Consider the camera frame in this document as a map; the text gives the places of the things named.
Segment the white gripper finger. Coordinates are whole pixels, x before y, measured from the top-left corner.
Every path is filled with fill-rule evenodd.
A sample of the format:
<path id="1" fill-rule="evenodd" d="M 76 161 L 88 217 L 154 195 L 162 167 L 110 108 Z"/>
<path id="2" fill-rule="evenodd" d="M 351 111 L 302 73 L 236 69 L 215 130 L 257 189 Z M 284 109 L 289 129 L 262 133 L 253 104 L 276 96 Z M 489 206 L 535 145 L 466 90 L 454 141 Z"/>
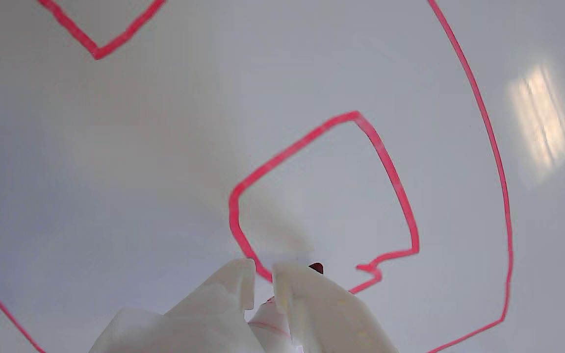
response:
<path id="1" fill-rule="evenodd" d="M 318 271 L 295 263 L 272 268 L 276 306 L 306 353 L 396 353 L 368 306 Z"/>
<path id="2" fill-rule="evenodd" d="M 245 321 L 254 307 L 256 266 L 226 263 L 165 314 L 120 310 L 98 336 L 92 353 L 261 353 Z"/>

